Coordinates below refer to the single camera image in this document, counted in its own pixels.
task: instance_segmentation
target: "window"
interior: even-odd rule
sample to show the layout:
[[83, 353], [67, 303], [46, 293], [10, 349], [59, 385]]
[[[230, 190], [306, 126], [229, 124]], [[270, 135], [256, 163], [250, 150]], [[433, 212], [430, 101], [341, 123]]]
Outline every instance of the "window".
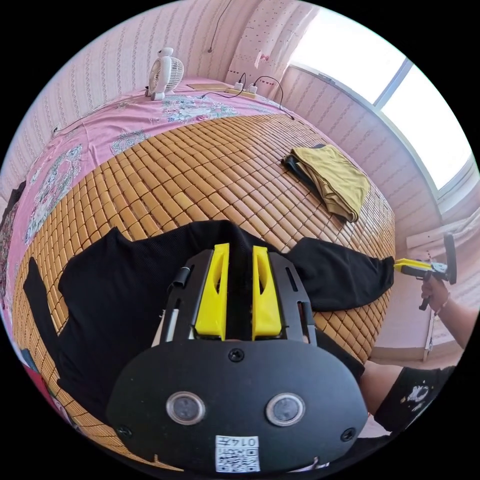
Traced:
[[373, 104], [397, 73], [405, 55], [349, 18], [320, 8], [291, 61], [343, 83]]
[[472, 154], [447, 102], [415, 65], [381, 111], [411, 143], [438, 190], [462, 169]]

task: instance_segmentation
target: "bracelet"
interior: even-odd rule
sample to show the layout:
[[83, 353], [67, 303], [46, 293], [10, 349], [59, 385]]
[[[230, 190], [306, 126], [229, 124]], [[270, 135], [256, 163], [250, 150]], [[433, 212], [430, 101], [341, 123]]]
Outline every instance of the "bracelet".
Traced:
[[449, 300], [450, 300], [450, 292], [448, 292], [448, 295], [446, 296], [446, 300], [443, 302], [443, 304], [440, 306], [440, 308], [435, 312], [436, 317], [447, 306], [447, 303], [449, 302]]

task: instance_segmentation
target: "white fan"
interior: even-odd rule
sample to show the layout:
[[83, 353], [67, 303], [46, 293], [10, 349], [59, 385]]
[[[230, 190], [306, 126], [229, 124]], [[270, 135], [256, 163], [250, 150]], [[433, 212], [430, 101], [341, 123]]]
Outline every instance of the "white fan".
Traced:
[[184, 64], [172, 57], [173, 48], [162, 48], [158, 52], [150, 70], [148, 86], [145, 87], [145, 96], [152, 100], [163, 100], [165, 92], [171, 92], [181, 82], [184, 76]]

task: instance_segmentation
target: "pink bed sheet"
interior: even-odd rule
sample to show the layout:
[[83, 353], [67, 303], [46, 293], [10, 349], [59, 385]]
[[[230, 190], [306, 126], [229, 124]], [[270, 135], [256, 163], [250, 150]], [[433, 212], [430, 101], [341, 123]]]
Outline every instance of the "pink bed sheet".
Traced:
[[[35, 161], [19, 200], [8, 252], [3, 321], [11, 340], [12, 296], [20, 262], [48, 215], [85, 175], [142, 140], [182, 125], [281, 113], [277, 103], [260, 96], [224, 98], [211, 92], [202, 98], [207, 92], [193, 90], [189, 83], [217, 82], [186, 78], [161, 101], [151, 101], [144, 90], [126, 94], [60, 131]], [[306, 123], [284, 107], [282, 110]]]

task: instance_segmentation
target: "label sticker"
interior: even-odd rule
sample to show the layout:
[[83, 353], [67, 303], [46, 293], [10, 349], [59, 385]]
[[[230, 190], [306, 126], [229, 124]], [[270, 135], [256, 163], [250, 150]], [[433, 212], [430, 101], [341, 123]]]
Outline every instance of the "label sticker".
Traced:
[[257, 436], [215, 436], [217, 472], [259, 472], [259, 438]]

